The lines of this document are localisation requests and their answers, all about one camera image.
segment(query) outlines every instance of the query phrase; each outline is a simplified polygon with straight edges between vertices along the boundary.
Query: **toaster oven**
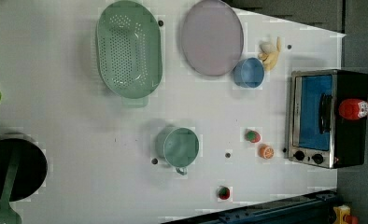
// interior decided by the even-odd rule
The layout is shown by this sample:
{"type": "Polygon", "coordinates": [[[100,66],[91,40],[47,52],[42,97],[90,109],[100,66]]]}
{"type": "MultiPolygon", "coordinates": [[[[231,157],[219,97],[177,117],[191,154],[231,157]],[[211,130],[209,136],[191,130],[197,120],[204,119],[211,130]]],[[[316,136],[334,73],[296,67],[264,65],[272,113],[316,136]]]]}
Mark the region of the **toaster oven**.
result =
{"type": "Polygon", "coordinates": [[[367,100],[368,75],[343,70],[293,72],[289,160],[325,168],[364,163],[366,118],[339,117],[348,98],[367,100]]]}

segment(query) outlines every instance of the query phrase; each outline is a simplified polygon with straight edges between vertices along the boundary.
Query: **purple plate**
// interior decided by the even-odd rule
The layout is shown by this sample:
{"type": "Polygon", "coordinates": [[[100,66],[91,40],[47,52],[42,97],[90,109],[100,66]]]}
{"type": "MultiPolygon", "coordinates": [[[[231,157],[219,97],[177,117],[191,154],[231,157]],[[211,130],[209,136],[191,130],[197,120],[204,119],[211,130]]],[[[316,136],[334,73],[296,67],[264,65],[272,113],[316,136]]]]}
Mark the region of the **purple plate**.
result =
{"type": "Polygon", "coordinates": [[[238,64],[243,50],[240,20],[220,0],[204,0],[188,12],[181,46],[190,66],[209,76],[222,76],[238,64]]]}

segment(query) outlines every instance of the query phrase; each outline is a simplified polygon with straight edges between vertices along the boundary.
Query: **blue bowl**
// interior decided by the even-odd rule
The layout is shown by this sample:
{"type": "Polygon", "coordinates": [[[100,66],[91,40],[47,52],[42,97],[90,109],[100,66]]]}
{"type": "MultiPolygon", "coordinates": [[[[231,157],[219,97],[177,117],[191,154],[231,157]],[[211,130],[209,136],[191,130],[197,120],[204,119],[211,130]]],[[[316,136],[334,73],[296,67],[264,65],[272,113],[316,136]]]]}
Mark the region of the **blue bowl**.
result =
{"type": "Polygon", "coordinates": [[[240,62],[234,69],[234,83],[244,88],[256,88],[263,81],[262,63],[256,58],[240,62]]]}

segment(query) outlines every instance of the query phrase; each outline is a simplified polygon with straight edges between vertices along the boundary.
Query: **white label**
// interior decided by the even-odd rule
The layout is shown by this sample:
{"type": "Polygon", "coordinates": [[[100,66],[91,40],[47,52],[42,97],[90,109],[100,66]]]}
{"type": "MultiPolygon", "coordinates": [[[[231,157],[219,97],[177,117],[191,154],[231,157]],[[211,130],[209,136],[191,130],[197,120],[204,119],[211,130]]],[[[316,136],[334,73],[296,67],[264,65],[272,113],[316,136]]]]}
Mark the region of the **white label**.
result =
{"type": "Polygon", "coordinates": [[[368,104],[364,101],[358,103],[359,105],[359,118],[364,118],[368,115],[368,104]]]}

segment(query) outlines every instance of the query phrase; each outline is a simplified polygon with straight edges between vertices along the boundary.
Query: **toaster oven door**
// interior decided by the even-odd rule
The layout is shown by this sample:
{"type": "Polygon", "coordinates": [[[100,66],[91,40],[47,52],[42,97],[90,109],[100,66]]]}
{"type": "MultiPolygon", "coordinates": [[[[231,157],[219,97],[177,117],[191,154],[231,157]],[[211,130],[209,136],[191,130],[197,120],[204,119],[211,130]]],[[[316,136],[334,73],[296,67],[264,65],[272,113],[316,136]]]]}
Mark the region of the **toaster oven door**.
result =
{"type": "Polygon", "coordinates": [[[330,149],[333,76],[295,79],[293,145],[321,151],[330,149]]]}

